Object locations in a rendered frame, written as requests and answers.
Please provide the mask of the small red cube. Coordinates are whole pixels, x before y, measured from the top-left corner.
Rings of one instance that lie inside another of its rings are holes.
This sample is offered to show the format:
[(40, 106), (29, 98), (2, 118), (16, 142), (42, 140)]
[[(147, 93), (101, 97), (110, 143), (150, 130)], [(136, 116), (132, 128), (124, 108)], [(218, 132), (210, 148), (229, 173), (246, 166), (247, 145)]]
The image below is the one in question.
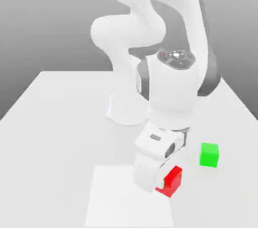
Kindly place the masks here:
[(155, 190), (170, 198), (173, 193), (181, 185), (182, 168), (175, 166), (169, 174), (164, 178), (164, 186), (162, 189), (156, 187)]

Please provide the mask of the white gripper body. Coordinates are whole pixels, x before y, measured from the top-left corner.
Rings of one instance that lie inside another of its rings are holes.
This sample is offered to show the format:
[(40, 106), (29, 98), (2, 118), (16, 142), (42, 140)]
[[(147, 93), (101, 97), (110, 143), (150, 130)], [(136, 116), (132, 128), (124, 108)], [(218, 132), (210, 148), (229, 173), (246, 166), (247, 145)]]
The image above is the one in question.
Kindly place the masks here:
[(151, 193), (175, 166), (175, 159), (157, 160), (137, 153), (134, 164), (134, 182), (144, 191)]

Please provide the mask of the small green cube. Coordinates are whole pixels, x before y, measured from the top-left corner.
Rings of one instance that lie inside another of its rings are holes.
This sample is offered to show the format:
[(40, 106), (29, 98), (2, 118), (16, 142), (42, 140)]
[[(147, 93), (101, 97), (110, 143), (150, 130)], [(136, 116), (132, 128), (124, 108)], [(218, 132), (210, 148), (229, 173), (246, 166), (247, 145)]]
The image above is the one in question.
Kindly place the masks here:
[(203, 142), (201, 144), (200, 165), (216, 168), (219, 159), (219, 146), (214, 143)]

